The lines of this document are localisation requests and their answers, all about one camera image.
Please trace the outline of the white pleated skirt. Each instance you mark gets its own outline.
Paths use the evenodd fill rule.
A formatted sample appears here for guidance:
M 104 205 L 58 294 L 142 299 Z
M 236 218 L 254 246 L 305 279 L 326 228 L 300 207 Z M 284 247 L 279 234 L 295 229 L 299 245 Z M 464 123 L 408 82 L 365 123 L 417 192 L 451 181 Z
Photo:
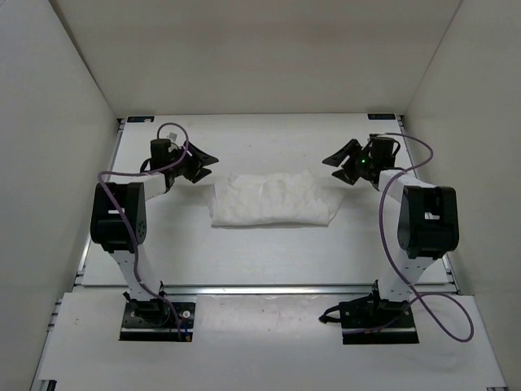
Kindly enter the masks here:
M 328 226 L 344 197 L 343 189 L 323 186 L 308 170 L 231 174 L 213 185 L 208 209 L 213 226 Z

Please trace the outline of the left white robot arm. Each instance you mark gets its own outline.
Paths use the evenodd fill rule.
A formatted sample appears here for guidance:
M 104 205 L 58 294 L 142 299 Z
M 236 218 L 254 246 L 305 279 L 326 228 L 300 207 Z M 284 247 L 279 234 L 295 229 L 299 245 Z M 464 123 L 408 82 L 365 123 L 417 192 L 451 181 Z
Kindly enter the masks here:
M 124 296 L 130 311 L 153 324 L 176 325 L 177 311 L 166 299 L 142 246 L 147 237 L 146 202 L 170 191 L 179 177 L 199 182 L 212 173 L 208 167 L 219 159 L 188 142 L 179 146 L 170 138 L 152 140 L 150 151 L 138 173 L 122 174 L 133 178 L 132 182 L 105 182 L 105 174 L 100 174 L 90 237 L 120 267 L 128 286 Z

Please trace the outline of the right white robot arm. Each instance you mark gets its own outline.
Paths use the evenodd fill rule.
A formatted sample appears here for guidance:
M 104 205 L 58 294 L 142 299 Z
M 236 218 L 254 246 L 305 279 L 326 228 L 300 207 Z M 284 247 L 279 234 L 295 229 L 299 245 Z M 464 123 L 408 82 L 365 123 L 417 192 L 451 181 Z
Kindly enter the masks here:
M 401 144 L 394 134 L 372 134 L 365 146 L 351 139 L 323 160 L 335 167 L 333 177 L 349 185 L 364 179 L 380 193 L 380 200 L 395 200 L 397 254 L 387 241 L 383 250 L 391 269 L 374 282 L 372 292 L 359 302 L 366 319 L 383 326 L 406 309 L 414 286 L 425 270 L 458 246 L 458 207 L 452 187 L 438 187 L 414 176 L 411 168 L 396 166 Z

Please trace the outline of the right blue corner label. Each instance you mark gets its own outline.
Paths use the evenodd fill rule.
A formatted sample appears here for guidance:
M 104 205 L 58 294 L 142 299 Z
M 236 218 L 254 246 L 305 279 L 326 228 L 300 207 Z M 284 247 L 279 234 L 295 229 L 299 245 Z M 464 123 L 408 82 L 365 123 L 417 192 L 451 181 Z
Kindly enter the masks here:
M 367 117 L 370 121 L 394 121 L 396 116 L 391 113 L 368 113 Z

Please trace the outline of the aluminium front rail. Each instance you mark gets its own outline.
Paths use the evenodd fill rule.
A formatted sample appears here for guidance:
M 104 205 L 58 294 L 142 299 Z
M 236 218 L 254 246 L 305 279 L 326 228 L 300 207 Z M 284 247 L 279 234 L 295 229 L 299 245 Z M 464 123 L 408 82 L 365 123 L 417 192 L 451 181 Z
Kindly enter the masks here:
M 102 289 L 123 292 L 127 288 L 119 285 L 88 286 L 75 283 L 73 291 L 87 289 L 100 291 Z M 454 283 L 419 284 L 419 292 L 456 293 Z M 168 295 L 195 296 L 195 295 L 364 295 L 370 292 L 371 285 L 231 285 L 231 286 L 167 286 L 164 288 Z

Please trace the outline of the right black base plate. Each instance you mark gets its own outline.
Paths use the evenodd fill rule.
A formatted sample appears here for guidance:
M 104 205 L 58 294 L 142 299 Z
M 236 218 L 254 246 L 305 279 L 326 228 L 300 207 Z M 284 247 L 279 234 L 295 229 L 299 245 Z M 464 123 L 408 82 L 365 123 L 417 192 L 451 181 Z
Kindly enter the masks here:
M 417 328 L 411 310 L 377 310 L 374 300 L 362 297 L 341 301 L 318 318 L 341 326 L 343 345 L 416 345 Z

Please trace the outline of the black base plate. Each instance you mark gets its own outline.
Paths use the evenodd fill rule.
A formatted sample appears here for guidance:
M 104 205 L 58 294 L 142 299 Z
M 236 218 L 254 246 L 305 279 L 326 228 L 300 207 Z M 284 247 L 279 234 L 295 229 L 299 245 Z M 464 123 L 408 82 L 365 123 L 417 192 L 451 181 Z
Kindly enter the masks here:
M 174 302 L 180 319 L 178 327 L 167 305 L 159 310 L 140 310 L 126 303 L 120 326 L 121 341 L 192 342 L 195 325 L 195 302 Z
M 377 310 L 374 300 L 362 297 L 341 301 L 318 318 L 341 326 L 343 345 L 416 345 L 417 328 L 411 310 Z

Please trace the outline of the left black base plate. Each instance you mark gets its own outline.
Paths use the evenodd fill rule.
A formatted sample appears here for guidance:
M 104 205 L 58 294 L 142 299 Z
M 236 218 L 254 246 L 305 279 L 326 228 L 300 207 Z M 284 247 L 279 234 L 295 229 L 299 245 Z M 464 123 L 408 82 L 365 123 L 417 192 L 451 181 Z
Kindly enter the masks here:
M 180 319 L 178 327 L 167 305 L 159 310 L 140 310 L 126 303 L 120 326 L 121 341 L 192 342 L 195 325 L 195 302 L 174 302 Z

